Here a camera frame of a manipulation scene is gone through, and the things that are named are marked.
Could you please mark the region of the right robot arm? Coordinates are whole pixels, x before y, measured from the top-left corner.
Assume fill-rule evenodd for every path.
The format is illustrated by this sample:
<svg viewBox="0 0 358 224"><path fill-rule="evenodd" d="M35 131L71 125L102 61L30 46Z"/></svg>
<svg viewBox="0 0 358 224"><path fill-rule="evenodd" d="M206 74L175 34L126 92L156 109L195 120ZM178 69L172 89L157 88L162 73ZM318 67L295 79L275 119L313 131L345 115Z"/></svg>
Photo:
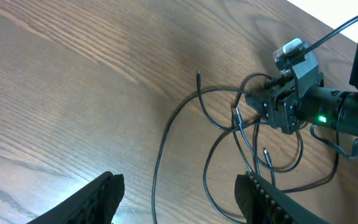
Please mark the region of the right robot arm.
<svg viewBox="0 0 358 224"><path fill-rule="evenodd" d="M282 76L265 83L264 90L246 97L246 102L269 126L293 134L305 122L356 137L350 158L358 155L358 44L350 85L357 91L324 87L323 73L313 52L302 55L308 43L299 38L273 53Z"/></svg>

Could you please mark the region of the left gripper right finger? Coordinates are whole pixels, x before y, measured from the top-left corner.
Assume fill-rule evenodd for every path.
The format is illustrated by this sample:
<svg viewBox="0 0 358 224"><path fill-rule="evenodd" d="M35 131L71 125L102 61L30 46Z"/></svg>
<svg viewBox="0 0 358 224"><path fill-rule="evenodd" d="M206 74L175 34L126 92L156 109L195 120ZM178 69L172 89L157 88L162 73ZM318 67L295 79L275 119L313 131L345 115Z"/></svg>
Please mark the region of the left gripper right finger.
<svg viewBox="0 0 358 224"><path fill-rule="evenodd" d="M327 224L253 172L236 177L234 196L248 223Z"/></svg>

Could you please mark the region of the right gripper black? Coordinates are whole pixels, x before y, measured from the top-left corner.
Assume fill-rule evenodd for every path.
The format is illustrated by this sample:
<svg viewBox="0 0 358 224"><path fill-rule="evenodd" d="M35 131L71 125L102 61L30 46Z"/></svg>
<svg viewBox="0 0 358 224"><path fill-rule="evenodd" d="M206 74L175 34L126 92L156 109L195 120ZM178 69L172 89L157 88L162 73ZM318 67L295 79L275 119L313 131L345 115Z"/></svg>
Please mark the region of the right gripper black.
<svg viewBox="0 0 358 224"><path fill-rule="evenodd" d="M325 127L325 115L317 112L299 112L300 100L295 93L292 80L283 87L269 88L251 93L246 97L249 106L255 109L273 129L280 128L282 133L293 134L304 122Z"/></svg>

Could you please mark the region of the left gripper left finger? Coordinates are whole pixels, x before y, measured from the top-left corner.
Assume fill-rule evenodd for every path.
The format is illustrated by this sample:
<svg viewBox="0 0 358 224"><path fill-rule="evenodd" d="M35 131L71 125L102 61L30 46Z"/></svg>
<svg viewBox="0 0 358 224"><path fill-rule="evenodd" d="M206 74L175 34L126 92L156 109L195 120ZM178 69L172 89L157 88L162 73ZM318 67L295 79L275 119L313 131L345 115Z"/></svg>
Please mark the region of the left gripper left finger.
<svg viewBox="0 0 358 224"><path fill-rule="evenodd" d="M111 223L124 192L124 176L106 171L29 224Z"/></svg>

